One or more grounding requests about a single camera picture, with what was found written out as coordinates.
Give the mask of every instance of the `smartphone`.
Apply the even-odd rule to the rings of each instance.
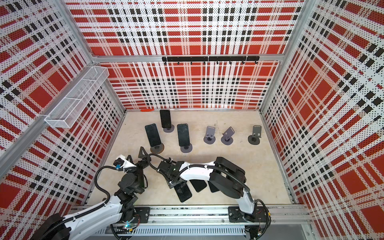
[[[170,122],[170,111],[169,110],[160,110],[160,119],[162,128],[171,128],[172,124]]]
[[[157,131],[157,127],[155,123],[145,126],[145,131],[147,132],[149,145],[151,147],[161,144],[159,132]]]
[[[189,130],[188,130],[188,124],[178,124],[177,125],[177,135],[179,137],[179,146],[180,147],[186,147],[190,145],[189,142]]]

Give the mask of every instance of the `phone stand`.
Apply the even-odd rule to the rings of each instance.
[[[153,154],[160,154],[164,151],[164,144],[161,143],[160,145],[151,147],[151,153]]]
[[[221,142],[224,143],[225,145],[231,145],[233,143],[233,138],[232,136],[235,134],[235,131],[233,130],[232,127],[229,127],[224,133],[223,136],[221,137]]]
[[[189,153],[192,151],[192,144],[189,144],[189,146],[180,147],[181,152],[183,153]]]
[[[252,129],[252,135],[248,136],[248,142],[252,145],[258,145],[260,143],[260,137],[262,136],[262,127],[254,125]]]
[[[216,141],[215,130],[216,129],[214,127],[211,127],[211,126],[207,127],[207,130],[205,131],[205,136],[203,139],[206,144],[212,144]]]
[[[172,124],[171,128],[163,128],[164,132],[173,132],[175,130],[175,126]]]

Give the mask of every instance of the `metal mounting plate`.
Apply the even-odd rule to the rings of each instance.
[[[261,223],[266,222],[266,214],[263,206],[255,206],[254,212],[257,213]],[[243,219],[243,216],[240,213],[239,207],[229,207],[228,208],[229,222],[248,222]]]
[[[135,207],[136,213],[140,215],[140,224],[147,223],[149,218],[150,207]]]

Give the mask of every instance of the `perforated panel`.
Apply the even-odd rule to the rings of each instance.
[[[88,64],[53,1],[0,3],[0,155]]]
[[[324,239],[384,237],[384,1],[318,1],[265,117]]]
[[[127,109],[259,108],[277,61],[258,64],[108,63],[109,81]]]
[[[95,55],[283,53],[304,0],[65,0]]]
[[[29,239],[79,205],[121,118],[101,87],[71,129],[47,127],[0,183],[0,239]]]

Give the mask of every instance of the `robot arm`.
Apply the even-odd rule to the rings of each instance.
[[[192,164],[160,157],[163,161],[156,168],[151,164],[151,156],[160,157],[155,154],[147,154],[142,147],[139,154],[139,158],[142,160],[136,164],[133,164],[131,156],[128,156],[127,160],[120,155],[114,162],[115,167],[101,167],[94,178],[95,187],[107,194],[106,201],[64,217],[59,214],[48,217],[31,240],[84,240],[110,224],[133,220],[136,214],[133,206],[137,200],[135,193],[141,194],[145,190],[143,169],[148,165],[164,176],[169,188],[192,179],[210,181],[222,193],[236,199],[244,220],[259,221],[259,219],[256,221],[256,203],[245,184],[245,171],[232,162],[217,157],[213,162]],[[126,173],[118,183],[120,189],[112,197],[108,191],[97,184],[98,174],[104,168]]]
[[[218,162],[223,163],[225,162],[231,164],[228,160],[222,157],[218,157],[216,161],[214,162],[207,162],[207,163],[201,163],[200,165],[203,166],[215,166]],[[179,169],[187,168],[184,172],[180,174],[180,178],[182,178],[185,181],[189,180],[204,180],[204,181],[210,181],[213,185],[215,185],[219,190],[221,190],[225,195],[235,198],[237,203],[239,204],[239,208],[242,212],[247,214],[252,214],[255,204],[253,203],[252,196],[250,195],[249,191],[247,192],[244,188],[242,189],[242,194],[239,194],[238,189],[232,188],[233,182],[231,179],[226,179],[221,174],[214,172],[213,169],[205,168],[205,167],[189,167],[190,165],[193,165],[189,162],[182,162]]]
[[[74,214],[48,217],[31,240],[83,240],[110,224],[131,221],[136,214],[133,207],[137,200],[135,193],[141,194],[145,189],[143,169],[148,164],[146,161],[133,164],[130,157],[129,161],[120,155],[114,162],[116,167],[104,166],[96,172],[95,187],[107,194],[106,201]],[[97,176],[104,168],[126,172],[118,183],[120,189],[113,196],[97,184]]]

